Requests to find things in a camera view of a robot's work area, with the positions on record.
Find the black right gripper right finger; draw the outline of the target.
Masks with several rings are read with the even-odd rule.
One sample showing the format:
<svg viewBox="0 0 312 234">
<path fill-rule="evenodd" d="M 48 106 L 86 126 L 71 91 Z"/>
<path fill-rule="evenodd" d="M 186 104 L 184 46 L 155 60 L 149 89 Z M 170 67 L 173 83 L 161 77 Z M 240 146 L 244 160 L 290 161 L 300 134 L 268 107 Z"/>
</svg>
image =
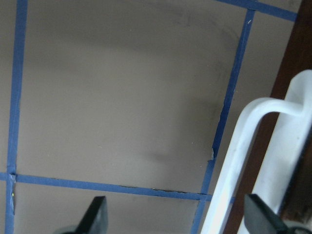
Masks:
<svg viewBox="0 0 312 234">
<path fill-rule="evenodd" d="M 256 194 L 244 198 L 244 224 L 250 234 L 286 234 L 288 227 Z"/>
</svg>

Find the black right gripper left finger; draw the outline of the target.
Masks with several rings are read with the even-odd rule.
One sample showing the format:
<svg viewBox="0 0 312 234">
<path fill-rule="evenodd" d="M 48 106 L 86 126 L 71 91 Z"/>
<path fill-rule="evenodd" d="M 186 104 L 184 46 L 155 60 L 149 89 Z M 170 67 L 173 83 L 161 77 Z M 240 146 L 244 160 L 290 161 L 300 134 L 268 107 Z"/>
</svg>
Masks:
<svg viewBox="0 0 312 234">
<path fill-rule="evenodd" d="M 74 234 L 106 234 L 108 211 L 106 196 L 95 196 Z"/>
</svg>

